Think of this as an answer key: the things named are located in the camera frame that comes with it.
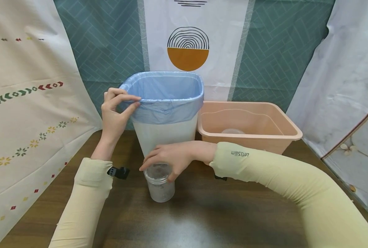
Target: hand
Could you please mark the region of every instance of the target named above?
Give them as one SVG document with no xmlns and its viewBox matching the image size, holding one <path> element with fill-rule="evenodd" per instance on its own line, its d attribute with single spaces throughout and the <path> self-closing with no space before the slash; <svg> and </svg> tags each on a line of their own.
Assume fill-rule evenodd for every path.
<svg viewBox="0 0 368 248">
<path fill-rule="evenodd" d="M 103 116 L 103 133 L 91 159 L 109 161 L 116 143 L 125 130 L 130 115 L 140 106 L 139 102 L 131 104 L 123 113 L 116 112 L 116 106 L 122 101 L 139 101 L 141 97 L 128 95 L 125 90 L 110 88 L 104 92 L 104 103 L 101 105 Z"/>
<path fill-rule="evenodd" d="M 116 106 L 122 101 L 136 101 L 131 104 L 123 113 L 116 112 Z M 103 134 L 101 139 L 109 142 L 117 142 L 125 130 L 130 115 L 140 106 L 137 102 L 141 97 L 128 95 L 125 90 L 109 88 L 104 92 L 104 103 L 101 105 L 103 116 Z"/>
<path fill-rule="evenodd" d="M 172 172 L 167 180 L 172 182 L 176 180 L 193 160 L 199 160 L 208 165 L 213 161 L 216 149 L 217 144 L 203 141 L 188 141 L 156 146 L 145 157 L 140 171 L 142 172 L 157 163 L 169 164 L 172 167 Z"/>
</svg>

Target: teal patterned backdrop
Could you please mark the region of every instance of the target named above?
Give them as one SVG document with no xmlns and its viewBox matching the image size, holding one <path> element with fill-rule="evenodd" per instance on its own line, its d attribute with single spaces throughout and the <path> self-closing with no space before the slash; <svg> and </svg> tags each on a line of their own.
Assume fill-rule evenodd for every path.
<svg viewBox="0 0 368 248">
<path fill-rule="evenodd" d="M 233 101 L 287 110 L 335 0 L 256 0 Z M 144 71 L 137 0 L 54 0 L 97 109 L 103 92 Z"/>
</svg>

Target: white trash can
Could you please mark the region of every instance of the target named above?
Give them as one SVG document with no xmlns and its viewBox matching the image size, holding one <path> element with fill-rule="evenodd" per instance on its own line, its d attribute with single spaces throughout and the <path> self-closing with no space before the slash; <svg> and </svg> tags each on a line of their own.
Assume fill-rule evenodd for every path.
<svg viewBox="0 0 368 248">
<path fill-rule="evenodd" d="M 194 140 L 204 96 L 203 81 L 198 74 L 141 72 L 128 78 L 120 88 L 141 97 L 141 105 L 131 120 L 144 156 L 160 144 Z M 125 110 L 130 104 L 122 102 L 120 106 Z"/>
</svg>

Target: wrist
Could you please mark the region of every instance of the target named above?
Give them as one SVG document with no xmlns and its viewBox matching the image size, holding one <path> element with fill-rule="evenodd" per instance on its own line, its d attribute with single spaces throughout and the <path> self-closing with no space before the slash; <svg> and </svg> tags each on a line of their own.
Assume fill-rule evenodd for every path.
<svg viewBox="0 0 368 248">
<path fill-rule="evenodd" d="M 108 138 L 101 138 L 94 150 L 91 159 L 110 161 L 117 141 Z"/>
<path fill-rule="evenodd" d="M 120 135 L 115 137 L 115 136 L 102 132 L 100 141 L 98 143 L 102 143 L 106 146 L 116 146 L 116 143 L 118 143 L 119 138 L 120 138 Z"/>
<path fill-rule="evenodd" d="M 213 161 L 217 144 L 205 141 L 191 141 L 191 156 L 193 160 L 202 161 L 209 165 Z"/>
</svg>

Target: white backdrop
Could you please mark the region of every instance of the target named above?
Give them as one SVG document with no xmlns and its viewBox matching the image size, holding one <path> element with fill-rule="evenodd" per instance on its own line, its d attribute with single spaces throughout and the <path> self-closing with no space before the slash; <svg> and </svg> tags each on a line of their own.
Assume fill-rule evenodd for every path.
<svg viewBox="0 0 368 248">
<path fill-rule="evenodd" d="M 368 210 L 368 0 L 336 0 L 287 114 Z"/>
<path fill-rule="evenodd" d="M 250 20 L 254 3 L 144 0 L 150 70 L 196 72 L 204 81 L 205 100 L 226 101 L 241 63 L 236 58 L 241 58 L 249 28 L 244 27 L 246 14 Z"/>
<path fill-rule="evenodd" d="M 53 1 L 0 0 L 0 241 L 100 128 Z"/>
</svg>

